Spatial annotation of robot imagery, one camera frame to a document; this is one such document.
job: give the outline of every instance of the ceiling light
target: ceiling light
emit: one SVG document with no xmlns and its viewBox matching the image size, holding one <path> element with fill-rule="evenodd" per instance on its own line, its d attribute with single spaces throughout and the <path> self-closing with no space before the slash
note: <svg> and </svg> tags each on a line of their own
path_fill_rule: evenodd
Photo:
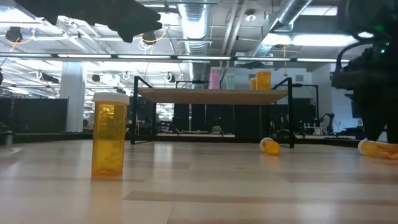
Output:
<svg viewBox="0 0 398 224">
<path fill-rule="evenodd" d="M 145 6 L 145 7 L 161 7 L 161 8 L 164 8 L 164 7 L 165 7 L 164 4 L 144 4 L 144 6 Z M 171 8 L 171 9 L 176 9 L 177 6 L 171 5 L 171 6 L 169 6 L 169 8 Z"/>
<path fill-rule="evenodd" d="M 95 54 L 58 54 L 58 57 L 62 58 L 111 58 L 111 55 L 95 55 Z"/>
<path fill-rule="evenodd" d="M 231 57 L 220 56 L 177 56 L 177 58 L 182 60 L 231 60 Z"/>
<path fill-rule="evenodd" d="M 271 58 L 271 57 L 238 57 L 240 61 L 253 61 L 253 62 L 289 62 L 290 58 Z"/>
<path fill-rule="evenodd" d="M 248 21 L 248 22 L 255 21 L 255 20 L 256 20 L 256 16 L 255 15 L 246 16 L 246 21 Z"/>
<path fill-rule="evenodd" d="M 256 12 L 256 10 L 254 10 L 254 9 L 248 9 L 245 12 L 246 21 L 248 21 L 248 22 L 255 21 L 256 20 L 256 16 L 254 15 L 255 12 Z"/>
<path fill-rule="evenodd" d="M 0 53 L 0 57 L 52 57 L 50 54 Z"/>
<path fill-rule="evenodd" d="M 322 59 L 322 58 L 298 58 L 297 62 L 321 62 L 321 63 L 336 63 L 336 59 Z M 349 60 L 341 60 L 342 63 L 348 63 Z"/>
<path fill-rule="evenodd" d="M 16 82 L 13 82 L 13 81 L 11 81 L 11 80 L 3 80 L 2 81 L 3 83 L 8 83 L 8 84 L 17 84 Z"/>
<path fill-rule="evenodd" d="M 118 55 L 118 58 L 128 59 L 170 59 L 170 56 L 166 55 Z"/>
<path fill-rule="evenodd" d="M 337 16 L 337 6 L 308 6 L 301 16 Z"/>
<path fill-rule="evenodd" d="M 368 32 L 362 32 L 362 33 L 358 34 L 358 36 L 362 37 L 362 38 L 373 38 L 374 37 L 373 34 L 368 33 Z"/>
<path fill-rule="evenodd" d="M 302 34 L 296 35 L 292 40 L 292 44 L 316 47 L 344 47 L 356 41 L 354 37 L 348 35 Z"/>
<path fill-rule="evenodd" d="M 25 94 L 25 95 L 28 95 L 28 94 L 29 94 L 29 92 L 28 92 L 28 91 L 26 91 L 26 90 L 23 90 L 23 89 L 21 89 L 21 88 L 16 88 L 16 87 L 8 87 L 8 89 L 10 89 L 10 91 L 11 91 L 11 92 L 13 92 L 13 93 Z"/>
<path fill-rule="evenodd" d="M 264 45 L 289 45 L 292 43 L 292 40 L 288 35 L 280 35 L 280 34 L 268 34 L 264 40 L 262 40 L 262 44 Z"/>
<path fill-rule="evenodd" d="M 20 9 L 7 6 L 6 3 L 2 5 L 0 13 L 0 21 L 17 22 L 20 24 L 28 22 L 36 22 L 32 17 L 28 16 L 26 13 L 22 12 Z"/>
</svg>

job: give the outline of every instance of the wooden tabletop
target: wooden tabletop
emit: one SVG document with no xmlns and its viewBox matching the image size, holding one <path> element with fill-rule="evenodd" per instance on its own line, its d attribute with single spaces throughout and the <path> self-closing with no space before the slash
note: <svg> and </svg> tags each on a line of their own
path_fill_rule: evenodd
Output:
<svg viewBox="0 0 398 224">
<path fill-rule="evenodd" d="M 154 103 L 206 105 L 269 105 L 287 96 L 286 90 L 140 88 L 138 93 Z"/>
</svg>

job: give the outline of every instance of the pink bottle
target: pink bottle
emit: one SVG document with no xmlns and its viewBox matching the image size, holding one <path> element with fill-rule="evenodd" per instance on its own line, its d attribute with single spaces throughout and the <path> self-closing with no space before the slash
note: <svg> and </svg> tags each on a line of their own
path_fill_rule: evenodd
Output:
<svg viewBox="0 0 398 224">
<path fill-rule="evenodd" d="M 220 89 L 220 68 L 211 68 L 209 82 L 210 90 Z"/>
</svg>

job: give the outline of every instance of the light wood floor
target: light wood floor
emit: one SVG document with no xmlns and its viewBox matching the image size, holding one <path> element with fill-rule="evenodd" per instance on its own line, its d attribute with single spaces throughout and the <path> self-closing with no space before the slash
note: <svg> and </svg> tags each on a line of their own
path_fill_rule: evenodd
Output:
<svg viewBox="0 0 398 224">
<path fill-rule="evenodd" d="M 91 148 L 0 149 L 0 223 L 398 223 L 398 162 L 356 149 L 126 142 L 123 178 L 91 180 Z"/>
</svg>

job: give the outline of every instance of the exposed ceiling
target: exposed ceiling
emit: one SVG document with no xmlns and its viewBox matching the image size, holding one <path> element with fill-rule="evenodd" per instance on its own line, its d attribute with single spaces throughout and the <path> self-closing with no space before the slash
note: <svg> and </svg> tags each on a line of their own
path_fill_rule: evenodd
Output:
<svg viewBox="0 0 398 224">
<path fill-rule="evenodd" d="M 143 4 L 161 5 L 164 1 L 139 1 Z M 206 41 L 210 43 L 210 55 L 220 55 L 224 35 L 227 31 L 227 24 L 231 15 L 231 8 L 234 1 L 219 0 L 211 1 L 217 4 L 210 6 L 210 34 Z M 336 15 L 336 5 L 338 0 L 313 0 L 311 5 L 303 12 L 301 18 L 315 18 L 310 21 L 302 19 L 297 20 L 297 29 L 290 36 L 297 35 L 301 27 L 311 29 L 317 34 L 317 27 L 322 29 L 326 26 L 320 26 L 322 19 L 334 18 Z M 246 9 L 254 9 L 256 19 L 247 21 L 243 18 L 237 38 L 234 41 L 231 55 L 236 52 L 250 52 L 256 48 L 263 40 L 262 25 L 266 15 L 276 12 L 279 9 L 281 0 L 250 0 Z M 0 52 L 30 52 L 30 53 L 50 53 L 50 54 L 155 54 L 155 55 L 183 55 L 186 54 L 183 30 L 181 28 L 180 15 L 174 13 L 161 13 L 164 28 L 155 32 L 156 37 L 161 38 L 153 47 L 142 49 L 141 36 L 134 38 L 131 44 L 123 42 L 118 34 L 111 31 L 107 26 L 97 24 L 90 26 L 85 21 L 79 21 L 72 18 L 60 16 L 56 26 L 49 24 L 42 19 L 32 17 L 23 10 L 12 7 L 0 7 Z M 238 20 L 241 5 L 235 16 L 234 29 Z M 24 44 L 16 44 L 9 42 L 5 38 L 7 30 L 10 26 L 22 27 L 22 35 Z M 302 46 L 302 45 L 286 45 L 283 47 L 273 47 L 271 54 L 274 57 L 300 57 L 300 58 L 335 58 L 342 47 L 319 47 L 319 46 Z M 356 57 L 363 51 L 363 48 L 357 48 L 348 52 L 345 57 L 350 59 Z M 9 83 L 22 85 L 46 85 L 37 78 L 37 71 L 48 73 L 56 78 L 61 78 L 62 62 L 60 61 L 38 61 L 23 60 L 19 58 L 1 58 L 4 60 L 2 72 L 4 78 Z M 121 87 L 132 86 L 132 78 L 134 75 L 145 77 L 149 83 L 155 86 L 173 87 L 175 84 L 165 81 L 164 75 L 172 73 L 177 80 L 191 79 L 189 74 L 188 63 L 145 63 L 145 62 L 85 62 L 88 71 L 88 85 L 106 86 L 109 82 L 94 83 L 91 81 L 93 74 L 119 76 L 117 81 Z M 284 66 L 283 63 L 275 63 L 275 67 Z M 312 67 L 306 63 L 291 63 L 288 67 Z M 123 78 L 126 72 L 129 78 Z M 39 93 L 56 96 L 58 88 L 36 88 Z M 96 90 L 88 90 L 87 95 L 92 95 Z"/>
</svg>

